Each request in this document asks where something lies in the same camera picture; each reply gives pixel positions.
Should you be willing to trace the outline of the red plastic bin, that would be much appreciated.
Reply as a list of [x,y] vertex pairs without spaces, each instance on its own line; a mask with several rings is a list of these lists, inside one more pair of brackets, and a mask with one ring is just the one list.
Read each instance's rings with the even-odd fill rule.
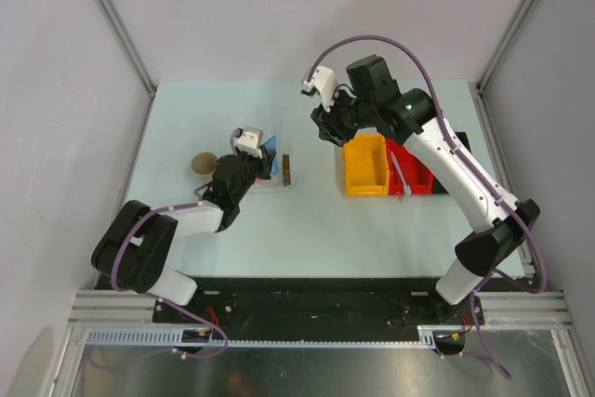
[[389,195],[403,195],[403,184],[390,158],[392,152],[397,156],[405,180],[411,187],[412,195],[431,195],[433,175],[430,171],[394,140],[387,139],[385,146],[390,167]]

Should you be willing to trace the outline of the blue toothpaste tube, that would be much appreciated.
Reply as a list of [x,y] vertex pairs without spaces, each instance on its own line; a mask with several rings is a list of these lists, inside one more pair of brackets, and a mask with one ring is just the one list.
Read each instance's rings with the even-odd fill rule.
[[263,143],[263,146],[268,148],[274,148],[277,151],[277,137],[275,135],[272,135]]

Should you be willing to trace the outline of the right aluminium frame post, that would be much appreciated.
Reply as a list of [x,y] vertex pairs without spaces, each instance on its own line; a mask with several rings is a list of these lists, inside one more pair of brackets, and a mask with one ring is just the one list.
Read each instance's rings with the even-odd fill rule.
[[476,83],[476,88],[479,91],[484,91],[489,86],[495,73],[504,62],[516,38],[522,31],[524,24],[528,21],[537,3],[538,0],[520,0],[519,4],[516,6],[505,31],[498,40],[496,48],[492,52],[479,80]]

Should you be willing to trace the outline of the yellow plastic bin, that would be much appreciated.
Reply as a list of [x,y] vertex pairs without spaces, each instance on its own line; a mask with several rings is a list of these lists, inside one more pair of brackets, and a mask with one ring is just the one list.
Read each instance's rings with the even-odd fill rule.
[[389,193],[390,168],[385,138],[357,134],[343,148],[345,191],[348,196],[385,196]]

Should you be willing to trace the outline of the grey toothbrush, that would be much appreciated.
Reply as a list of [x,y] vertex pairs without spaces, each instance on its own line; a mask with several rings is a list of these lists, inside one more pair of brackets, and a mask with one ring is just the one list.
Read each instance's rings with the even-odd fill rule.
[[396,154],[395,154],[394,152],[392,152],[392,153],[390,154],[390,158],[391,158],[391,161],[392,161],[392,163],[393,163],[393,165],[394,165],[394,167],[395,167],[395,169],[396,169],[396,172],[397,172],[397,174],[398,174],[398,176],[399,176],[399,178],[400,178],[400,180],[401,180],[401,183],[403,184],[403,194],[404,194],[405,196],[411,196],[411,195],[412,195],[412,190],[411,190],[411,187],[410,187],[410,185],[407,183],[407,181],[405,180],[405,177],[404,177],[403,171],[402,171],[402,169],[401,169],[401,166],[400,166],[400,164],[399,164],[399,161],[398,161],[398,159],[397,159],[397,156],[396,156]]

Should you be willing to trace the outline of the clear plastic tray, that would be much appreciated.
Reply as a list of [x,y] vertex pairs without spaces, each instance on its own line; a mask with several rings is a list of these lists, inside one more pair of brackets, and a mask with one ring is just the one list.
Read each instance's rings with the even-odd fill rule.
[[287,192],[298,184],[298,179],[296,170],[291,170],[288,175],[279,171],[271,174],[269,179],[256,179],[248,189],[247,195]]

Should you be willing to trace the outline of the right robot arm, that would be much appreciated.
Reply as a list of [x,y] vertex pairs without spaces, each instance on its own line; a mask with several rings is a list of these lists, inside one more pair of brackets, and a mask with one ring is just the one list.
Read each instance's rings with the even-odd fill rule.
[[361,129],[374,128],[419,160],[454,198],[472,231],[455,247],[456,259],[435,285],[430,316],[450,324],[472,290],[518,246],[526,242],[540,214],[531,199],[520,201],[497,185],[439,118],[432,98],[422,89],[402,92],[386,61],[372,55],[347,68],[350,91],[342,91],[335,73],[316,67],[302,81],[305,95],[319,95],[311,113],[319,137],[342,147]]

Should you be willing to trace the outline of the black plastic bin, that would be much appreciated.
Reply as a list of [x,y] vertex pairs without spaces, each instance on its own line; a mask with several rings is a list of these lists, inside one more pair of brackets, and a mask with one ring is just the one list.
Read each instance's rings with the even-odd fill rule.
[[[460,140],[463,146],[471,152],[470,144],[469,144],[469,137],[468,134],[464,131],[457,131],[455,136]],[[443,195],[448,194],[448,190],[442,185],[442,183],[438,180],[436,176],[433,176],[433,183],[432,183],[432,195]]]

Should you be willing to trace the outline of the aluminium frame post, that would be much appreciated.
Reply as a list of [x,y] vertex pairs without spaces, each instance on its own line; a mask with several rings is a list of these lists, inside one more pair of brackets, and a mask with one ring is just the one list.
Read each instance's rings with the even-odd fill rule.
[[476,83],[476,88],[479,91],[484,91],[489,86],[495,73],[504,62],[516,38],[522,31],[524,24],[528,21],[537,3],[538,0],[520,0],[519,4],[516,6],[505,31],[498,40],[496,48],[492,52],[479,80]]
[[108,27],[111,29],[117,44],[121,47],[125,58],[130,64],[134,74],[139,79],[149,97],[152,99],[156,92],[157,86],[152,80],[144,62],[142,61],[142,58],[133,42],[129,31],[126,28],[121,15],[117,11],[115,3],[113,0],[95,0],[95,2],[100,13],[108,24]]

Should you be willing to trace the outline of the white paper cup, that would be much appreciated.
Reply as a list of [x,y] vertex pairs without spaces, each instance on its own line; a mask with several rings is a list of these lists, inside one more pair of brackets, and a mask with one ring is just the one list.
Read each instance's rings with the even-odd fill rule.
[[191,161],[192,172],[200,179],[207,181],[212,178],[217,167],[218,157],[212,152],[200,152]]

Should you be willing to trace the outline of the brown wooden block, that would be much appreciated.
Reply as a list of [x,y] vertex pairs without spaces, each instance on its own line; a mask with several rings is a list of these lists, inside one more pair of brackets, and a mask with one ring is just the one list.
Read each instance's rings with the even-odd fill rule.
[[285,186],[290,186],[292,184],[292,174],[290,156],[287,153],[284,153],[282,157],[282,176],[283,184]]

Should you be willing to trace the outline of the left aluminium frame post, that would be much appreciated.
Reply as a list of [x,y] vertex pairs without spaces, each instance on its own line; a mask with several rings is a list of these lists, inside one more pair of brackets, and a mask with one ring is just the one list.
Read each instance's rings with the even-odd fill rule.
[[115,3],[113,0],[95,0],[95,2],[100,13],[108,24],[108,27],[111,29],[117,44],[121,47],[125,58],[130,64],[134,74],[139,79],[149,97],[152,99],[156,92],[157,86],[152,80],[144,62],[142,61],[142,58],[133,42],[129,31],[126,28],[121,15],[117,11]]

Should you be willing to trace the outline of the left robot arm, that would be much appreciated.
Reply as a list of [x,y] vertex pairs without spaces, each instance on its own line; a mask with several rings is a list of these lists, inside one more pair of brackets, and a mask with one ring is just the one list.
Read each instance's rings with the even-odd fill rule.
[[271,178],[275,157],[276,151],[265,146],[255,155],[238,150],[220,157],[212,179],[187,204],[152,209],[138,200],[126,202],[94,249],[92,267],[116,291],[171,301],[183,321],[199,320],[205,299],[196,294],[194,279],[166,265],[170,248],[183,238],[227,230],[249,189],[258,179]]

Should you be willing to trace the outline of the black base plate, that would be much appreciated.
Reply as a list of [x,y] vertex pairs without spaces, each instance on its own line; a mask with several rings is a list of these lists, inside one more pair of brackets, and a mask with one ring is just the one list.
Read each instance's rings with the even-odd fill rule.
[[158,324],[218,324],[234,341],[396,342],[421,325],[484,321],[478,298],[439,303],[433,279],[199,278],[183,311],[152,305]]

